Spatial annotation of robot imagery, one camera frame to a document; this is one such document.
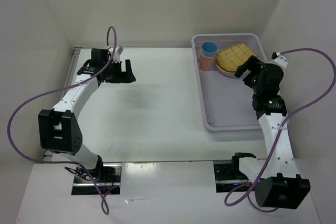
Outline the purple plastic plate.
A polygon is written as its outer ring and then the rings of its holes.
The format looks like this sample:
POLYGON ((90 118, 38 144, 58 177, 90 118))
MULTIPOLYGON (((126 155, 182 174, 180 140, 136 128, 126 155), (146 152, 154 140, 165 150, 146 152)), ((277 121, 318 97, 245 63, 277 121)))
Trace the purple plastic plate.
POLYGON ((224 70, 222 70, 222 69, 218 69, 218 71, 219 71, 221 74, 223 74, 223 75, 225 75, 225 76, 227 76, 227 77, 230 77, 230 78, 234 78, 234 77, 235 77, 234 72, 226 72, 226 71, 224 71, 224 70))

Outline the round bamboo green-rim tray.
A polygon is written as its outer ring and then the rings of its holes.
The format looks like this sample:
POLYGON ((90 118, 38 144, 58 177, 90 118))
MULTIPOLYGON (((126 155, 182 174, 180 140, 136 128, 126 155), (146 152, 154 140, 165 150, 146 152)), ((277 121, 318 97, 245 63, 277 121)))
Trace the round bamboo green-rim tray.
POLYGON ((234 77, 234 76, 235 76, 235 72, 229 72, 229 71, 226 71, 224 68, 222 68, 222 67, 217 63, 217 61, 215 62, 215 66, 216 66, 217 70, 218 70, 221 74, 223 74, 223 75, 225 75, 225 76, 228 76, 228 77, 234 77))

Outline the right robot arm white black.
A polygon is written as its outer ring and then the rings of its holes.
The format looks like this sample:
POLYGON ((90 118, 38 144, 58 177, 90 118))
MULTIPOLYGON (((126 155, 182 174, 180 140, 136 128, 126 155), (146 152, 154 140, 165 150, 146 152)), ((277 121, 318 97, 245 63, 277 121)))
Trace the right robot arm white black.
POLYGON ((264 136, 267 158, 264 163, 251 153, 235 153, 230 172, 251 182, 259 207, 297 209, 310 191, 310 182, 299 174, 288 134, 287 108, 280 96, 280 83, 287 59, 278 56, 263 63, 255 56, 237 68, 236 77, 253 90, 253 109, 264 136))

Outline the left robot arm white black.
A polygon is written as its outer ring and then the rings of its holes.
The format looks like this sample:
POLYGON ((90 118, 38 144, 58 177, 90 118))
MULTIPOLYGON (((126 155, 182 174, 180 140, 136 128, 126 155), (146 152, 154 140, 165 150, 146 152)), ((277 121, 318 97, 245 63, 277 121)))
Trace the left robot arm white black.
POLYGON ((91 49, 90 58, 78 70, 74 88, 50 110, 38 115, 40 145, 77 164, 75 174, 98 182, 104 177, 102 158, 83 143, 78 117, 91 95, 103 83, 132 83, 136 78, 129 59, 121 61, 121 46, 115 49, 91 49))

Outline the salmon pink plastic cup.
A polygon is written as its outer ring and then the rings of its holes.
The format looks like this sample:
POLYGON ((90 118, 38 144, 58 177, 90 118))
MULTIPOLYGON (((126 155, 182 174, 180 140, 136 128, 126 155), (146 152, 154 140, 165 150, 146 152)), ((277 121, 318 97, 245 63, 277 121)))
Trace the salmon pink plastic cup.
POLYGON ((201 51, 199 58, 200 58, 199 68, 203 71, 208 71, 213 65, 215 56, 214 54, 209 54, 204 51, 201 51))

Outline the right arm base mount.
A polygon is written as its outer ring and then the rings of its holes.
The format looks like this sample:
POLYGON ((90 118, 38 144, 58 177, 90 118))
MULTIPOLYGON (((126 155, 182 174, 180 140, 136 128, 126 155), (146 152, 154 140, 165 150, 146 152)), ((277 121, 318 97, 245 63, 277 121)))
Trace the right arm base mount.
POLYGON ((228 193, 239 185, 251 182, 244 174, 234 171, 231 161, 215 161, 213 168, 217 193, 228 193))

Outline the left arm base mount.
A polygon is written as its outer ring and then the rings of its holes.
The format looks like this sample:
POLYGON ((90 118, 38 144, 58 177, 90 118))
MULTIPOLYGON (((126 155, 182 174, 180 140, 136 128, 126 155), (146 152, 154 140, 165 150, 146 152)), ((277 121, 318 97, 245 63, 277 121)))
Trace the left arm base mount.
MULTIPOLYGON (((74 196, 98 195, 97 190, 88 174, 80 167, 70 169, 74 174, 71 194, 74 196)), ((119 195, 121 183, 122 164, 121 163, 104 163, 100 177, 94 172, 91 174, 103 195, 119 195)))

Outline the scoop-shaped bamboo tray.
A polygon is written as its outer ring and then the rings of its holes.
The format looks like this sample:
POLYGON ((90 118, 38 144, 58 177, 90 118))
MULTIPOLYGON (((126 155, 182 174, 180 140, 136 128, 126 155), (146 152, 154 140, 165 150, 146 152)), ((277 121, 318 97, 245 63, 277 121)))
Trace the scoop-shaped bamboo tray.
POLYGON ((250 56, 257 56, 243 42, 226 47, 218 51, 215 62, 229 72, 236 72, 237 67, 242 65, 250 56))

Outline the blue plastic cup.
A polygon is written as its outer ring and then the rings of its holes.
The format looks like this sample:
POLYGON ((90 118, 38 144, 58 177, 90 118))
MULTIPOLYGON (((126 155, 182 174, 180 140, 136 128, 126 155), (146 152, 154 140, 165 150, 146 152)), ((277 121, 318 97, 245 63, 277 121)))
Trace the blue plastic cup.
POLYGON ((217 54, 218 45, 213 41, 206 41, 201 45, 201 54, 204 57, 214 57, 217 54))

